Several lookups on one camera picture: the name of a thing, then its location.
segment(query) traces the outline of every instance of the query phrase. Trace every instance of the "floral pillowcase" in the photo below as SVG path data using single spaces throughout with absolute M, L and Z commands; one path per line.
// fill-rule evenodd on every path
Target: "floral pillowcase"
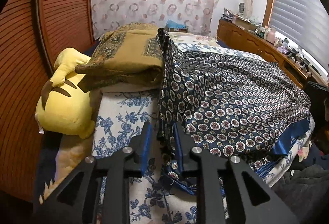
M 168 32 L 168 34 L 170 35 L 174 43 L 181 42 L 187 44 L 197 44 L 201 46 L 209 45 L 220 48 L 220 46 L 217 44 L 217 39 L 215 39 L 214 37 L 199 36 L 182 32 Z

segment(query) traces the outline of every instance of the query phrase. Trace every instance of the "window blind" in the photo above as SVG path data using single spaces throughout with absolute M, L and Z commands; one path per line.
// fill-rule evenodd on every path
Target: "window blind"
M 320 0 L 274 0 L 269 26 L 297 43 L 328 71 L 329 16 Z

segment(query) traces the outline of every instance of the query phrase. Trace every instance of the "blue satin fabric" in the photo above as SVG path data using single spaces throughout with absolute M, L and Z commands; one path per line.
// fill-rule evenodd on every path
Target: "blue satin fabric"
M 291 140 L 296 139 L 310 129 L 310 123 L 307 118 L 298 122 L 292 123 L 280 135 L 279 140 L 272 148 L 272 153 L 275 155 L 289 155 L 290 148 L 292 147 Z
M 281 134 L 279 140 L 272 148 L 272 153 L 275 155 L 288 156 L 291 147 L 296 143 L 299 136 L 308 132 L 310 129 L 310 119 L 302 119 L 296 123 L 291 124 L 284 133 Z M 272 161 L 263 165 L 255 173 L 261 178 L 265 177 L 275 167 L 277 162 Z

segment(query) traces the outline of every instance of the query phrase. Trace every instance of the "navy patterned fabric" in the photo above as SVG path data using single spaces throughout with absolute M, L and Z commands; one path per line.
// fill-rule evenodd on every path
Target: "navy patterned fabric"
M 177 170 L 172 131 L 176 121 L 199 147 L 224 158 L 242 156 L 254 170 L 285 155 L 292 134 L 308 131 L 310 99 L 277 63 L 182 52 L 164 29 L 158 30 L 157 39 L 165 56 L 158 139 L 165 145 L 164 173 L 183 189 L 193 193 L 195 181 L 182 178 Z

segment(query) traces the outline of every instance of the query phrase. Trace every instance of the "plush tag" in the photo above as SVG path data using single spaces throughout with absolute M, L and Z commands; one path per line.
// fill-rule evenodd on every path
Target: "plush tag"
M 42 126 L 40 125 L 40 123 L 38 121 L 38 114 L 37 113 L 34 115 L 34 118 L 36 119 L 36 122 L 37 122 L 37 124 L 39 126 L 39 133 L 40 134 L 44 134 L 43 128 L 42 128 Z

